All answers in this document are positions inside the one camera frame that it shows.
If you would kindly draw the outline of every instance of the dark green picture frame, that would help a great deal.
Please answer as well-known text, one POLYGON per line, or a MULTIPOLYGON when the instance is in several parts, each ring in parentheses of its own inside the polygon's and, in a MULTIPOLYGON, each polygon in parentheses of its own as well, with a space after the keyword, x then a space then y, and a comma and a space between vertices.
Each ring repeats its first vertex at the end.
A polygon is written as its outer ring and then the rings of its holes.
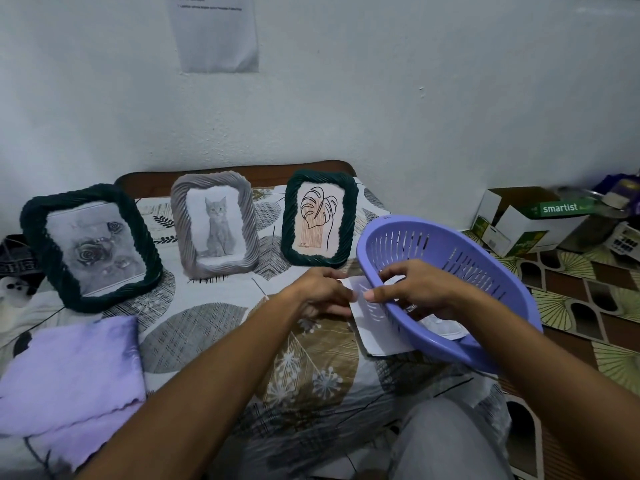
POLYGON ((346 173, 332 173, 327 171, 297 170, 287 182, 284 196, 284 213, 282 216, 283 256, 295 266, 330 266, 340 267, 349 258, 353 241, 353 227, 356 220, 356 202, 358 200, 358 186, 355 180, 346 173), (338 250, 331 258, 321 255, 308 256, 293 249, 296 238, 296 214, 298 213, 298 190, 304 182, 315 184, 335 184, 344 189, 342 199, 343 214, 339 228, 338 250))
POLYGON ((34 197, 22 208, 20 226, 44 274, 60 294, 62 303, 76 312, 100 313, 152 290, 162 277, 162 261, 136 203, 116 185, 97 184, 84 190, 34 197), (147 272, 141 281, 125 284, 116 291, 102 296, 82 296, 80 283, 63 261, 62 250, 47 232, 47 216, 57 210, 74 209, 95 201, 113 202, 118 206, 121 217, 131 229, 135 249, 147 272))

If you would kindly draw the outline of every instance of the purple plastic basket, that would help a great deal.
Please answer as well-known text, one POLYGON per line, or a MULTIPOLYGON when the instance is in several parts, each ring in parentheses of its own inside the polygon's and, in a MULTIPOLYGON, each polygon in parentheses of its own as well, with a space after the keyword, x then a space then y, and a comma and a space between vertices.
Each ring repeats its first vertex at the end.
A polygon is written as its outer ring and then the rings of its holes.
MULTIPOLYGON (((463 234, 410 216, 384 216, 368 224, 356 249, 362 270, 374 286, 378 273, 391 263, 420 258, 476 285, 542 331, 540 314, 531 293, 507 268, 463 234)), ((387 316, 400 336, 423 354, 446 362, 463 362, 481 371, 498 367, 471 335, 445 339, 415 322, 395 302, 385 304, 387 316)))

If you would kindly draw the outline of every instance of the white wall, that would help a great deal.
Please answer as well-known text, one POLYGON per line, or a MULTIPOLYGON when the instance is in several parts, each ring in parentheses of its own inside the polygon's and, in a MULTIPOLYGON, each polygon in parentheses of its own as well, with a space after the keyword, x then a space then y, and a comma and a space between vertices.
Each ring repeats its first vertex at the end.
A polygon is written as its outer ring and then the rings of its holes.
POLYGON ((183 75, 164 0, 2 0, 0 234, 131 171, 343 159, 391 211, 462 228, 487 186, 639 165, 640 2, 255 12, 260 73, 183 75))

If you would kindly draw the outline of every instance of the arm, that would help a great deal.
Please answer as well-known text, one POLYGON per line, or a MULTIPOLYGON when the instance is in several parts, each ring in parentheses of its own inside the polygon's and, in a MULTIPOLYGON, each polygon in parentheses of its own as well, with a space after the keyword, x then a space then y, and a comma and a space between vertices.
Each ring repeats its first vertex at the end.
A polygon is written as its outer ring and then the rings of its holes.
POLYGON ((592 478, 640 471, 640 398, 559 347, 499 301, 420 260, 391 265, 365 293, 370 301, 406 299, 462 323, 499 364, 527 404, 592 478))
POLYGON ((78 475, 198 479, 300 316, 350 316, 353 292, 330 268, 313 268, 151 395, 78 475))

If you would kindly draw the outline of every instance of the lavender cloth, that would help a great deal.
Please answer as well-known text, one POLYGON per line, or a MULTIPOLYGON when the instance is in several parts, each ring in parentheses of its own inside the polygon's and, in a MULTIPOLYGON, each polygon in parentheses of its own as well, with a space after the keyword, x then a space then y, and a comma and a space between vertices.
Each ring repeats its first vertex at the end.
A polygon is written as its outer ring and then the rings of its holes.
POLYGON ((144 400, 135 317, 47 328, 0 379, 0 434, 40 435, 144 400))
POLYGON ((135 403, 104 416, 34 436, 31 441, 43 451, 51 451, 52 458, 66 461, 75 470, 100 450, 140 406, 142 403, 135 403))

